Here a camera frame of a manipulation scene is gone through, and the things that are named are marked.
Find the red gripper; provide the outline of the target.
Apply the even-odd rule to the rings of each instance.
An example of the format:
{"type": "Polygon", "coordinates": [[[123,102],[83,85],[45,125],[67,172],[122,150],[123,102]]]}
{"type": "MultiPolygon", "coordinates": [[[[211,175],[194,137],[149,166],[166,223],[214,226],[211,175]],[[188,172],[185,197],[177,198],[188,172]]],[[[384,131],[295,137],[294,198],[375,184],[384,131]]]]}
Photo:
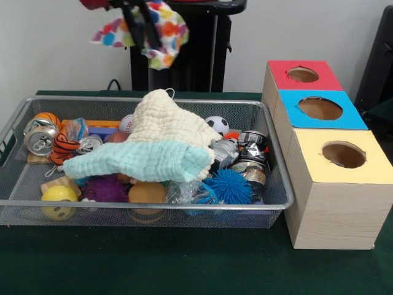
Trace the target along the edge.
{"type": "MultiPolygon", "coordinates": [[[[108,0],[80,0],[79,1],[86,9],[96,10],[100,8],[108,8],[108,0]]],[[[128,30],[133,38],[134,43],[139,49],[144,47],[144,36],[138,24],[135,22],[132,14],[132,9],[129,4],[122,2],[122,14],[127,24],[128,30]]],[[[150,10],[145,0],[139,2],[139,8],[144,19],[144,27],[147,40],[152,49],[158,50],[161,47],[161,40],[155,27],[154,20],[150,14],[150,10]]]]}

